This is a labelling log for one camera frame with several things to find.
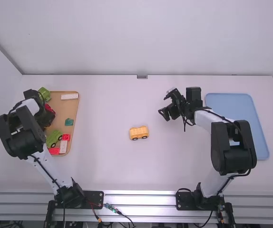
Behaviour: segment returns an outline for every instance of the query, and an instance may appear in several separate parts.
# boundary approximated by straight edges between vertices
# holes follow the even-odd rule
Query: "cork board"
[[[71,142],[73,139],[73,130],[76,123],[76,114],[78,112],[78,99],[73,100],[61,100],[60,97],[62,94],[78,94],[76,91],[50,91],[51,100],[47,102],[48,105],[56,112],[55,119],[53,120],[50,127],[47,127],[45,130],[45,135],[49,136],[54,130],[59,130],[63,134],[70,134],[70,140],[67,144],[67,151],[64,154],[59,154],[56,156],[66,155],[70,151]],[[72,126],[65,126],[66,119],[73,119],[74,123]],[[55,148],[60,147],[60,141],[56,143]]]

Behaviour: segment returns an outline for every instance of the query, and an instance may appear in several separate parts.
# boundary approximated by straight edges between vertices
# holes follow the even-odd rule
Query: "black cable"
[[[55,183],[57,185],[57,187],[59,188],[59,191],[60,191],[60,194],[61,194],[61,198],[62,198],[62,206],[63,206],[63,209],[64,209],[64,212],[63,212],[63,217],[62,217],[62,222],[63,222],[63,227],[65,227],[66,225],[66,222],[65,222],[65,216],[66,216],[66,207],[65,207],[65,200],[64,200],[64,195],[62,194],[62,190],[61,190],[61,187],[60,185],[57,183],[56,179],[54,179],[50,173],[45,169],[45,167],[41,164],[41,162],[38,160],[38,158],[36,158],[35,156],[33,155],[30,155],[30,157],[34,158],[34,161],[37,162],[41,168],[44,170],[44,172],[51,178],[52,180],[52,183]]]
[[[210,215],[209,215],[209,217],[208,217],[208,219],[207,219],[207,221],[203,224],[203,225],[201,225],[201,226],[198,226],[197,224],[195,224],[194,223],[194,225],[196,226],[196,227],[198,227],[198,228],[202,228],[202,227],[204,227],[207,223],[208,223],[208,221],[211,219],[211,216],[212,216],[212,214],[213,214],[213,211],[211,211],[211,213],[210,213]]]
[[[188,192],[192,192],[190,189],[187,189],[187,188],[180,188],[180,189],[178,189],[178,191],[176,191],[176,194],[179,193],[179,191],[181,191],[181,190],[185,190],[185,191],[188,191]],[[184,200],[182,200],[180,194],[178,194],[178,198],[179,198],[180,201],[184,201]]]
[[[136,227],[135,224],[133,223],[133,221],[126,215],[123,215],[125,218],[129,219],[129,221],[132,223],[133,227]]]
[[[16,225],[15,227],[24,228],[24,227],[20,224],[20,221],[18,221],[18,222],[14,221],[14,224]]]
[[[43,102],[43,106],[45,106],[45,99],[43,98],[43,95],[40,91],[37,91],[37,93],[39,93],[41,95],[41,98],[42,98],[42,102]]]
[[[124,225],[123,225],[122,223],[120,223],[120,222],[119,222],[119,224],[121,224],[124,228],[128,228],[128,227],[124,226]]]

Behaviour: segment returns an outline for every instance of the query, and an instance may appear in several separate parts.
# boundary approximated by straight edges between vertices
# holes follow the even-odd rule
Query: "blue mat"
[[[253,99],[248,94],[207,94],[206,106],[214,112],[233,120],[247,120],[250,123],[253,141],[258,160],[269,158],[269,150],[265,142]]]

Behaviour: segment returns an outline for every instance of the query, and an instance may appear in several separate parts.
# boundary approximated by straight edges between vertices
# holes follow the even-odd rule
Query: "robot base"
[[[224,197],[211,196],[202,198],[195,196],[195,192],[177,192],[175,195],[177,210],[212,210],[218,211],[218,205],[224,205]]]
[[[82,201],[82,203],[78,207],[66,207],[68,209],[102,209],[104,206],[104,192],[103,191],[83,191],[85,195],[85,199]],[[55,208],[61,209],[63,208],[61,204],[55,205]]]

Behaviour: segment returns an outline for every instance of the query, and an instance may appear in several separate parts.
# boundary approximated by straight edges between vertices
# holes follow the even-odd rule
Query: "red toy block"
[[[45,103],[45,108],[46,108],[48,111],[52,112],[53,114],[56,114],[55,111],[54,111],[54,110],[50,107],[50,105],[48,105],[47,103]]]
[[[60,148],[49,148],[48,150],[51,155],[59,155]]]
[[[63,134],[62,135],[62,140],[63,141],[70,141],[70,135],[69,134]]]

